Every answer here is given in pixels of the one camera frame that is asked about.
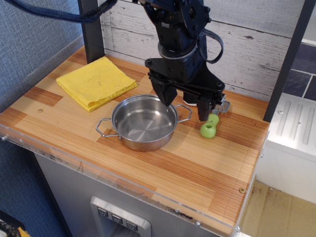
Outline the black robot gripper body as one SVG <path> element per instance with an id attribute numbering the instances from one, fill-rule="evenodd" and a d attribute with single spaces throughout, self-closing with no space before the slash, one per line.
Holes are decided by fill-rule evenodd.
<path id="1" fill-rule="evenodd" d="M 226 100 L 223 93 L 225 85 L 207 68 L 206 62 L 198 52 L 177 60 L 150 58 L 145 61 L 149 68 L 149 78 L 167 80 L 170 84 L 186 93 L 209 98 L 214 105 L 221 105 Z"/>

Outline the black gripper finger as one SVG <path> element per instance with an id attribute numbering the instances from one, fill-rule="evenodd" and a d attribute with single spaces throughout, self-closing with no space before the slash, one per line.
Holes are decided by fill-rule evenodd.
<path id="1" fill-rule="evenodd" d="M 174 88 L 167 80 L 150 77 L 153 89 L 159 100 L 165 105 L 169 106 L 177 96 L 176 88 Z"/>
<path id="2" fill-rule="evenodd" d="M 214 109 L 214 104 L 209 98 L 200 97 L 197 101 L 198 116 L 200 121 L 207 121 L 209 114 Z"/>

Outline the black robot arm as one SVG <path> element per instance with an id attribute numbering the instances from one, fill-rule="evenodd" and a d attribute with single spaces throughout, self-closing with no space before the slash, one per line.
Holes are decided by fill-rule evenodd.
<path id="1" fill-rule="evenodd" d="M 207 67 L 222 57 L 207 58 L 206 38 L 223 44 L 221 38 L 205 29 L 211 22 L 210 8 L 201 0 L 141 0 L 158 34 L 160 58 L 145 61 L 153 89 L 160 101 L 169 106 L 177 91 L 187 104 L 197 105 L 201 121 L 225 100 L 225 84 Z"/>

